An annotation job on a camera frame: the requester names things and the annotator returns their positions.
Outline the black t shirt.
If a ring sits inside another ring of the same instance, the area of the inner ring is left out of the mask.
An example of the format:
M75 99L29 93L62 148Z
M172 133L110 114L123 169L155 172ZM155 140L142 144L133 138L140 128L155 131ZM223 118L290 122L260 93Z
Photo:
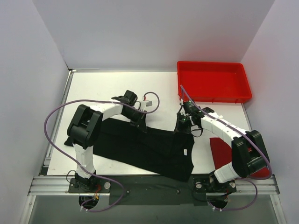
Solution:
M130 123L103 121L94 155L187 182L192 174L192 134L147 127L144 133Z

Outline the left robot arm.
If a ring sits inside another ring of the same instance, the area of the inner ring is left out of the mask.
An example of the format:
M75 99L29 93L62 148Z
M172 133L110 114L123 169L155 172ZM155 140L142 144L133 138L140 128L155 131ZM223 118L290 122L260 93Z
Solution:
M100 134L102 122L112 116L122 115L134 126L147 131L145 108L152 106L152 101L145 98L134 108L137 95L127 90L123 96L111 98L107 103L93 106L79 105L67 129L68 139L74 146L77 165L75 180L85 192L92 192L96 187L96 170L93 164L93 146Z

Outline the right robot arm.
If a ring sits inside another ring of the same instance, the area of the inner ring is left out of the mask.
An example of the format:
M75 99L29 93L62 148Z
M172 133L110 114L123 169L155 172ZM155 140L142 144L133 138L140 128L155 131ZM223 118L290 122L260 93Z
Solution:
M220 152L220 147L211 143L214 162L223 156L226 163L217 167L209 176L208 185L214 191L221 190L226 183L236 179L265 180L272 175L270 159L261 134L257 130L239 128L209 107L201 108L193 101L181 101L177 113L178 124L191 125L216 135L229 150Z

